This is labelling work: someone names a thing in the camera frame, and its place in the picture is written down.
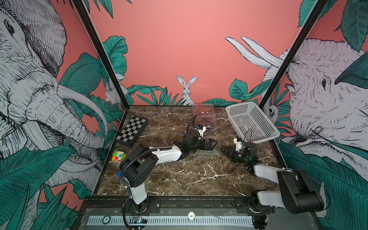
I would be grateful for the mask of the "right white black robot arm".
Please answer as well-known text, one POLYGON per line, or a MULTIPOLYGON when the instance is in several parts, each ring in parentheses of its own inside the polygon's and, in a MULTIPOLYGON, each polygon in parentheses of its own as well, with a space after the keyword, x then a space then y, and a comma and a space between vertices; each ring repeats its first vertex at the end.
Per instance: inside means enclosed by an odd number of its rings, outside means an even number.
POLYGON ((282 208, 292 214, 317 212, 325 202, 305 170, 271 166, 258 160, 255 148, 222 147, 220 151, 231 161, 241 163, 248 173, 279 185, 279 190, 253 191, 250 207, 255 212, 266 208, 282 208))

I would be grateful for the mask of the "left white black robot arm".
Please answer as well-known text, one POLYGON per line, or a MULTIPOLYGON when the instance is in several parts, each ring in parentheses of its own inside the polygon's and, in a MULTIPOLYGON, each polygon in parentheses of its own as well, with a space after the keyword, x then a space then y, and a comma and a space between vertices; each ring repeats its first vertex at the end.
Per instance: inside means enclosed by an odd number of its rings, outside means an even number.
POLYGON ((138 145, 120 164, 119 180, 128 190, 128 196, 135 205, 148 202, 145 181, 158 164, 176 162, 192 152, 212 151, 218 142, 214 139, 183 138, 166 147, 138 145))

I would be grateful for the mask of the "white plastic perforated basket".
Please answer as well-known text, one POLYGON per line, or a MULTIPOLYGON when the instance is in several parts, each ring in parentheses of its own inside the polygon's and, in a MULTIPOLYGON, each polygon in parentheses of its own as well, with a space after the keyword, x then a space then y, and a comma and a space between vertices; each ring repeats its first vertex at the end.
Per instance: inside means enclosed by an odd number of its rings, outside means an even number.
POLYGON ((280 136, 276 126, 254 102, 229 105, 225 110, 235 132, 246 142, 258 144, 280 136))

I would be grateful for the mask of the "red grape bunch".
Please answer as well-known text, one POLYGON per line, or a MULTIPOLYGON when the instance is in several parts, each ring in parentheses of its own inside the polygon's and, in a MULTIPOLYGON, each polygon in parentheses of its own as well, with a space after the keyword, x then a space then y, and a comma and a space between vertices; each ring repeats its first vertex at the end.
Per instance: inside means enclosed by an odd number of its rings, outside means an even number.
POLYGON ((204 115, 204 114, 208 115, 213 113, 212 108, 210 106, 205 105, 197 105, 195 110, 196 110, 195 113, 197 115, 204 115))

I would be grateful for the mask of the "clear plastic clamshell container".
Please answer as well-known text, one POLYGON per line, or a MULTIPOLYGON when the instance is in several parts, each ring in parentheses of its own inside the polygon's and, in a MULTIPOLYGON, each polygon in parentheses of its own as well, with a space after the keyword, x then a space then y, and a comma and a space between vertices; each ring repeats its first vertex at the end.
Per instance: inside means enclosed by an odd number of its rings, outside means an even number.
POLYGON ((214 106, 210 103, 194 104, 192 110, 193 114, 199 117, 213 117, 215 115, 214 106))

